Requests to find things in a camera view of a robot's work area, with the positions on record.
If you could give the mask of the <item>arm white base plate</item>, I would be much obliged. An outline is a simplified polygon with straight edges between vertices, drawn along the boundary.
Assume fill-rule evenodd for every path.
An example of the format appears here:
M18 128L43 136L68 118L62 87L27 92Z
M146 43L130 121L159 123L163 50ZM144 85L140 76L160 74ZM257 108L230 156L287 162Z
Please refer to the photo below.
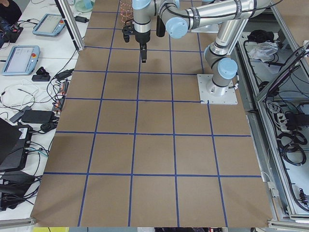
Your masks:
M227 87L218 87L212 81L213 74L198 74L197 82L201 104L237 105L238 100L233 82Z

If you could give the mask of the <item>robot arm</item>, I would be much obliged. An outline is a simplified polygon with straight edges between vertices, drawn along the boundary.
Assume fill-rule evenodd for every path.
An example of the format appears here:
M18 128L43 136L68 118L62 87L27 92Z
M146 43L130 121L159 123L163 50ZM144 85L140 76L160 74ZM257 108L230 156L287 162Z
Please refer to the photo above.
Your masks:
M213 96L222 96L238 70L236 62L227 56L229 50L234 48L248 19L261 14L269 5L268 0L206 0L201 6L181 9L177 0L134 0L134 35L140 44L141 60L147 60L153 17L157 18L157 36L168 33L173 39L182 38L189 30L217 24L216 38L204 51L213 72L206 89Z

